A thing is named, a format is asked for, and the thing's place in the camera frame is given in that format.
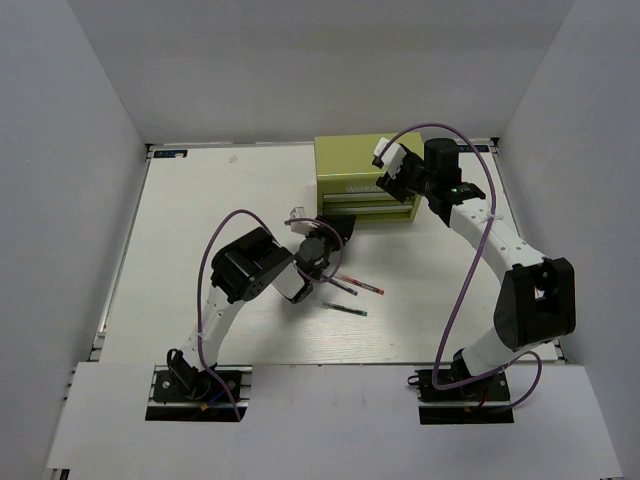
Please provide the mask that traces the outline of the chest drawer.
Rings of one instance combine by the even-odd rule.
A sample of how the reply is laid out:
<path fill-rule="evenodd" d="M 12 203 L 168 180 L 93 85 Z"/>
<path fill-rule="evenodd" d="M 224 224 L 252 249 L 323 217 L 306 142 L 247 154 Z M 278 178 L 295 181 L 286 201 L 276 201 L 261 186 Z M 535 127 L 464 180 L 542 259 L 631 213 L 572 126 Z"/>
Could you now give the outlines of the chest drawer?
<path fill-rule="evenodd" d="M 347 192 L 324 194 L 322 203 L 367 203 L 367 202 L 395 202 L 395 199 L 385 192 Z"/>

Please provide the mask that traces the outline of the green metal drawer chest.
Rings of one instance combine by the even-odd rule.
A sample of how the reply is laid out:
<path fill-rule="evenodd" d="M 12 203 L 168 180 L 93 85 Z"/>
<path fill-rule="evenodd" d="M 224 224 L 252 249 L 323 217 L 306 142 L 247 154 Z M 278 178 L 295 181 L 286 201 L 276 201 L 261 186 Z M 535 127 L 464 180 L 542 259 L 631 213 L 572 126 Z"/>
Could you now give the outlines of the green metal drawer chest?
<path fill-rule="evenodd" d="M 355 215 L 361 224 L 403 223 L 414 220 L 421 199 L 395 202 L 322 203 L 324 194 L 384 192 L 376 180 L 384 171 L 372 165 L 373 150 L 391 133 L 319 136 L 314 139 L 317 213 L 322 216 Z"/>

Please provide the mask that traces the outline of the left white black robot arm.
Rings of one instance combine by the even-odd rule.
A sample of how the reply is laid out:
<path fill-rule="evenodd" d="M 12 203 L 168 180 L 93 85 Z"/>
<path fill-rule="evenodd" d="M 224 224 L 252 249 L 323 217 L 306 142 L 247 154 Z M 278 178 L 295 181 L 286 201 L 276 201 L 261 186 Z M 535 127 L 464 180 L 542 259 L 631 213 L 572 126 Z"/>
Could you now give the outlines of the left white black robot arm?
<path fill-rule="evenodd" d="M 207 247 L 198 272 L 197 317 L 179 349 L 167 353 L 171 385 L 189 400 L 226 388 L 213 376 L 221 345 L 239 311 L 272 286 L 292 304 L 327 283 L 339 267 L 330 258 L 341 253 L 356 224 L 354 215 L 305 219 L 294 209 L 286 224 L 303 236 L 298 250 L 281 245 L 260 224 L 211 255 Z"/>

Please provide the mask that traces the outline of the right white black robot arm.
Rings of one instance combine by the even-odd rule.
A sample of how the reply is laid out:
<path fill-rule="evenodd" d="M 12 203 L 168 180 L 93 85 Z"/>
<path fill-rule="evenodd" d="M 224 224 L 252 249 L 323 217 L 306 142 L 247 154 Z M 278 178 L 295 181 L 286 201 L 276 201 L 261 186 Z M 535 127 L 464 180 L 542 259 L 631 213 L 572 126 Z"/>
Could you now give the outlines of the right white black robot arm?
<path fill-rule="evenodd" d="M 528 350 L 567 336 L 576 328 L 575 271 L 565 258 L 552 259 L 521 239 L 497 215 L 493 195 L 462 179 L 459 147 L 447 138 L 428 140 L 423 155 L 381 138 L 374 166 L 376 184 L 405 202 L 419 195 L 429 209 L 476 251 L 500 282 L 492 327 L 456 353 L 448 388 L 472 399 L 488 377 Z"/>

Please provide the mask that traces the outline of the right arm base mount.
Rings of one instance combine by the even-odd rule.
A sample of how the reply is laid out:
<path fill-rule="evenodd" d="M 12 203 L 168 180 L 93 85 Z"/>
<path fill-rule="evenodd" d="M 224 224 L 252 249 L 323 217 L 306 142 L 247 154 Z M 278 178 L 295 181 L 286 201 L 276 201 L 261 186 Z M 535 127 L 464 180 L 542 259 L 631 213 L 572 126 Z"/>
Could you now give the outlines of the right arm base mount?
<path fill-rule="evenodd" d="M 499 425 L 514 422 L 511 393 L 504 373 L 464 387 L 437 390 L 432 370 L 416 370 L 407 378 L 415 388 L 421 425 Z"/>

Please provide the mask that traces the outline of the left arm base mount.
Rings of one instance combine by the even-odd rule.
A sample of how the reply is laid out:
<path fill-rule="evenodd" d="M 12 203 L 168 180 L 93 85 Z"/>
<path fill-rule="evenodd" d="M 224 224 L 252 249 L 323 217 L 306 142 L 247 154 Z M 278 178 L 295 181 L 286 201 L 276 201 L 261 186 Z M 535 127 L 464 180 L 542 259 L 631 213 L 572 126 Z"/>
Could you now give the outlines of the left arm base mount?
<path fill-rule="evenodd" d="M 221 367 L 216 373 L 230 390 L 240 419 L 249 406 L 251 367 Z M 204 383 L 188 393 L 167 366 L 156 367 L 146 407 L 151 422 L 236 423 L 239 419 L 223 387 L 204 372 Z"/>

